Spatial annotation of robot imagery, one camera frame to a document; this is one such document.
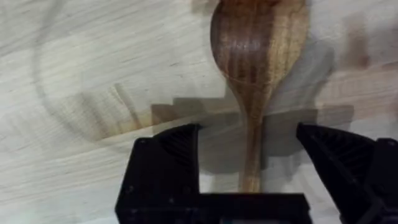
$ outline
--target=wooden surface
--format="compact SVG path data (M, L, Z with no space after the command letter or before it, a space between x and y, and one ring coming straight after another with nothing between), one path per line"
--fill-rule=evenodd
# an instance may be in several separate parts
M263 113L299 59L308 33L305 0L220 1L211 20L213 56L246 118L241 192L261 191Z
M266 111L263 190L305 192L315 223L339 223L295 125L398 138L398 2L307 4L304 55ZM238 189L244 131L211 55L215 5L0 1L2 223L116 223L135 138L193 120L201 191Z

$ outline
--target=wooden spoon handle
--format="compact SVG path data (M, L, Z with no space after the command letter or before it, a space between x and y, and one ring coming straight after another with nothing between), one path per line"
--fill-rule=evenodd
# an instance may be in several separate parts
M261 191L261 145L262 123L248 121L246 161L241 177L241 192Z

